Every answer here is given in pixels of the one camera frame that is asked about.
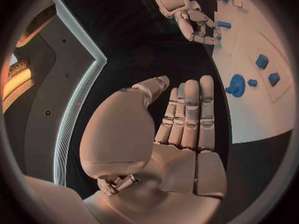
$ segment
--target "blue gear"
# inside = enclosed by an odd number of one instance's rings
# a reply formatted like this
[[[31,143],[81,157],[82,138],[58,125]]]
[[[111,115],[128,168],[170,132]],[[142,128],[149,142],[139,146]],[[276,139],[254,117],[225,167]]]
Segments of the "blue gear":
[[[234,97],[241,97],[245,92],[245,80],[243,76],[236,74],[233,76],[230,86],[225,88],[225,92]]]

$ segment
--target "white wall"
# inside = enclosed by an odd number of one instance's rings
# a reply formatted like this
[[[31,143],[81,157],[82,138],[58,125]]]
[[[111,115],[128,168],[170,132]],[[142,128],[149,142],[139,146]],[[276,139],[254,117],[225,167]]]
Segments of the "white wall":
[[[234,0],[234,5],[218,1],[215,21],[232,24],[220,28],[221,45],[215,46],[213,59],[223,85],[229,86],[234,74],[245,81],[255,79],[256,88],[246,85],[241,98],[227,94],[232,123],[233,143],[269,138],[289,131],[295,120],[295,88],[286,51],[280,35],[250,0]],[[256,58],[262,53],[269,58],[265,70],[260,70]],[[278,72],[281,80],[271,87],[268,76]]]

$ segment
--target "robotic hand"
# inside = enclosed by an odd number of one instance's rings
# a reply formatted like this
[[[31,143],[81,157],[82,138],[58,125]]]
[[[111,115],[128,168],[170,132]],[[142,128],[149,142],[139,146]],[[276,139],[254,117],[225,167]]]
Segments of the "robotic hand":
[[[174,18],[182,34],[189,41],[208,45],[220,44],[221,32],[214,21],[201,11],[197,1],[190,0],[155,0],[161,13],[167,18]],[[196,22],[199,31],[194,31],[191,22]],[[205,36],[206,27],[214,30],[214,37]]]
[[[203,76],[200,88],[197,81],[189,80],[172,89],[154,139],[147,107],[168,85],[166,76],[153,78],[107,98],[84,131],[82,167],[98,179],[103,193],[113,195],[136,183],[132,174],[142,171],[151,160],[159,167],[160,190],[222,199],[226,176],[218,154],[213,152],[213,80]]]

